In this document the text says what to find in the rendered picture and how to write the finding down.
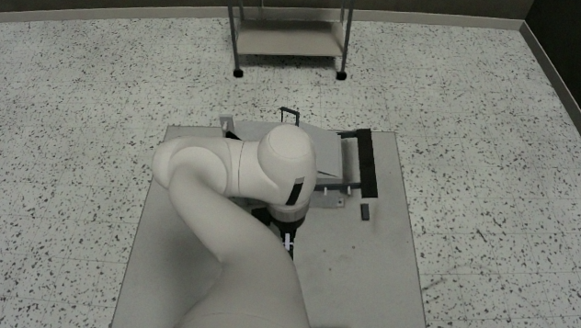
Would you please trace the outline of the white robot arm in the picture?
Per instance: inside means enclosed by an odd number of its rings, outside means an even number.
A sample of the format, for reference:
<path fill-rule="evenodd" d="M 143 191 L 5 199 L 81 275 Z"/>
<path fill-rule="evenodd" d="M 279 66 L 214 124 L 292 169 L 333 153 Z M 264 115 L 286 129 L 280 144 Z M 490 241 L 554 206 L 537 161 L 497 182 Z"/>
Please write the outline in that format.
<path fill-rule="evenodd" d="M 177 137 L 154 152 L 152 172 L 222 268 L 174 328 L 311 328 L 295 265 L 270 218 L 293 222 L 309 210 L 317 157 L 304 129 L 278 125 L 257 141 Z M 267 206 L 249 214 L 228 197 Z"/>

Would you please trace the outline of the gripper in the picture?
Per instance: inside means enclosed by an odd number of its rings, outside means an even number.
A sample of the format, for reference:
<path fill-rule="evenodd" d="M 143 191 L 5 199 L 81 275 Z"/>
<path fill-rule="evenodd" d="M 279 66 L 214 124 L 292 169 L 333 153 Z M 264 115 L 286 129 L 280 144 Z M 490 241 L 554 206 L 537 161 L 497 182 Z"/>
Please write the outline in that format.
<path fill-rule="evenodd" d="M 306 216 L 306 215 L 305 215 Z M 298 221 L 293 222 L 284 222 L 274 219 L 271 215 L 271 220 L 275 226 L 279 228 L 280 231 L 280 238 L 282 238 L 282 243 L 285 248 L 288 250 L 290 257 L 293 261 L 293 243 L 295 238 L 295 233 L 297 232 L 297 228 L 299 228 L 304 220 L 305 216 Z M 285 239 L 286 237 L 286 239 Z"/>

